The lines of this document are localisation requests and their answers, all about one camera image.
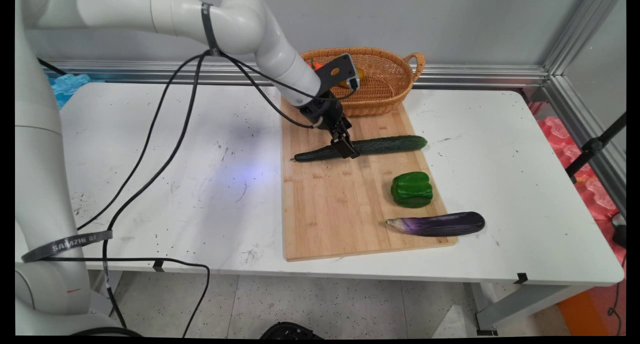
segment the yellow object in basket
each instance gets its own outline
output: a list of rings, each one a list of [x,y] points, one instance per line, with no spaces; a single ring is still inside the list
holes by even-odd
[[[356,70],[358,72],[358,77],[360,78],[360,84],[362,85],[362,79],[364,79],[364,70],[362,70],[361,68],[356,68]],[[347,80],[340,81],[340,84],[338,84],[338,86],[340,86],[341,88],[350,89],[349,84],[347,84]]]

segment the basket handle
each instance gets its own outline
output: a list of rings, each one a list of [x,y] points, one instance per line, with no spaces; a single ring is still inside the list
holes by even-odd
[[[420,79],[420,75],[423,73],[423,68],[425,68],[425,62],[427,59],[423,53],[414,52],[413,54],[405,57],[404,61],[408,64],[411,59],[415,59],[418,62],[415,72],[413,73],[413,82],[416,82],[416,80]]]

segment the cucumber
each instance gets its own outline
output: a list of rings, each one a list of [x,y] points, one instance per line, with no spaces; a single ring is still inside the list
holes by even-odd
[[[361,155],[388,154],[390,152],[407,152],[420,150],[427,145],[424,137],[415,135],[378,137],[377,139],[357,140],[353,141],[353,147],[358,150]],[[318,161],[327,159],[336,159],[340,156],[333,146],[325,146],[311,152],[302,152],[296,154],[293,159],[295,161]]]

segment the white table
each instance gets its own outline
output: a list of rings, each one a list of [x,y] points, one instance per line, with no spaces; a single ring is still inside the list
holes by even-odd
[[[112,214],[167,159],[181,131],[190,86],[173,86],[146,157]],[[133,167],[162,93],[158,84],[87,84],[61,111],[77,224],[110,201]],[[265,88],[279,104],[275,88]],[[252,87],[199,86],[187,135],[162,176],[123,214],[112,257],[173,257],[214,273],[333,276],[526,285],[490,305],[482,328],[531,314],[624,277],[596,223],[526,105],[510,91],[413,90],[405,107],[449,212],[477,211],[486,227],[455,246],[286,262],[282,250],[281,120]],[[26,252],[16,225],[15,259]],[[100,244],[84,248],[101,255]],[[153,270],[112,262],[112,270]],[[99,262],[89,268],[100,269]],[[197,271],[172,262],[164,271]],[[486,285],[474,286],[480,294]]]

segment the floor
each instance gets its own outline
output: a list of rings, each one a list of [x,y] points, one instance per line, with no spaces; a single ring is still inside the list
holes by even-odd
[[[292,321],[325,339],[430,338],[457,304],[469,337],[476,336],[468,284],[211,275],[210,286],[187,337],[259,338],[278,321]],[[201,291],[204,276],[126,272],[116,299],[132,330],[145,336],[179,337]],[[496,285],[498,297],[516,285]],[[498,328],[500,336],[569,335],[554,305],[518,323]]]

